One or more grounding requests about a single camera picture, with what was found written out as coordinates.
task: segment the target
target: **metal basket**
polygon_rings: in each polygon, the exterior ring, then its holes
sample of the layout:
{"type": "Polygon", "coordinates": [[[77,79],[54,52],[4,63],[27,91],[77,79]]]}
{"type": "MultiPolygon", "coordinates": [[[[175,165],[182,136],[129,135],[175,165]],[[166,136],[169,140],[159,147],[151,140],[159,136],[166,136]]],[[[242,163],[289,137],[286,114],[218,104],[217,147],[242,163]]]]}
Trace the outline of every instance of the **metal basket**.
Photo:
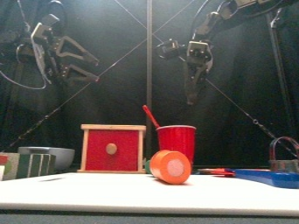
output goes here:
{"type": "Polygon", "coordinates": [[[299,173],[299,143],[289,136],[277,138],[270,144],[270,170],[271,172],[295,172],[299,173]],[[295,149],[297,159],[277,160],[277,144],[287,141],[295,149]]]}

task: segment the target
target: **gray bowl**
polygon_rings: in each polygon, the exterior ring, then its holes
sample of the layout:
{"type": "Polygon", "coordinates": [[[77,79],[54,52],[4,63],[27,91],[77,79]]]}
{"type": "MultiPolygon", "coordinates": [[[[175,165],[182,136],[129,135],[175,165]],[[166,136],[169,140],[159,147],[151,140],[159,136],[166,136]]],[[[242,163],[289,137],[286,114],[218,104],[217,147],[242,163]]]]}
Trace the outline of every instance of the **gray bowl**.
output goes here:
{"type": "Polygon", "coordinates": [[[63,171],[71,167],[75,150],[53,147],[19,147],[18,153],[21,154],[51,154],[57,156],[55,170],[63,171]]]}

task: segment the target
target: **red wooden box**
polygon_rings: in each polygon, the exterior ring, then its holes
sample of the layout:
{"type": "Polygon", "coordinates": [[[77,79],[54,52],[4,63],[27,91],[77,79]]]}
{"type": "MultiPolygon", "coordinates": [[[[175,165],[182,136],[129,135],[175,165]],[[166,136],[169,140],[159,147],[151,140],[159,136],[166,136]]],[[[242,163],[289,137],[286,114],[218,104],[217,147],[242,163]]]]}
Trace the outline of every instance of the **red wooden box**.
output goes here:
{"type": "Polygon", "coordinates": [[[79,172],[145,172],[146,126],[82,124],[79,172]]]}

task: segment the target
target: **red stick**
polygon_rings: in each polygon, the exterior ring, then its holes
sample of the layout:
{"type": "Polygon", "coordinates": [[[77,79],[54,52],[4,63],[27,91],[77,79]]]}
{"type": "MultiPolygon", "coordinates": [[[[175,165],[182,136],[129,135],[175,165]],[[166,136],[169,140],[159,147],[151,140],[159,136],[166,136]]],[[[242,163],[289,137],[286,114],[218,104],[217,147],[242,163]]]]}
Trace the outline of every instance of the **red stick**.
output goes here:
{"type": "Polygon", "coordinates": [[[161,128],[161,125],[158,124],[158,122],[157,122],[157,120],[155,120],[155,117],[154,117],[154,115],[153,115],[153,112],[150,111],[150,109],[149,109],[149,107],[147,107],[146,105],[143,106],[143,109],[145,109],[145,112],[146,112],[147,116],[150,117],[150,119],[151,119],[151,121],[153,121],[153,123],[154,123],[154,126],[155,126],[157,128],[161,128]]]}

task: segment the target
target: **blue tray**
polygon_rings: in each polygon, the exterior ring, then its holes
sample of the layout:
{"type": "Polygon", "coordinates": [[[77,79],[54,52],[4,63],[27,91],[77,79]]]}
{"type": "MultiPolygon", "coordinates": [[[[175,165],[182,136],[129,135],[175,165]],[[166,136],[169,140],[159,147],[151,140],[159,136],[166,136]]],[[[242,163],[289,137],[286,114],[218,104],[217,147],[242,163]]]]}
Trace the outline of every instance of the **blue tray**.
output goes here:
{"type": "Polygon", "coordinates": [[[271,186],[299,189],[299,174],[290,172],[274,172],[247,169],[229,169],[235,172],[235,177],[249,179],[271,186]]]}

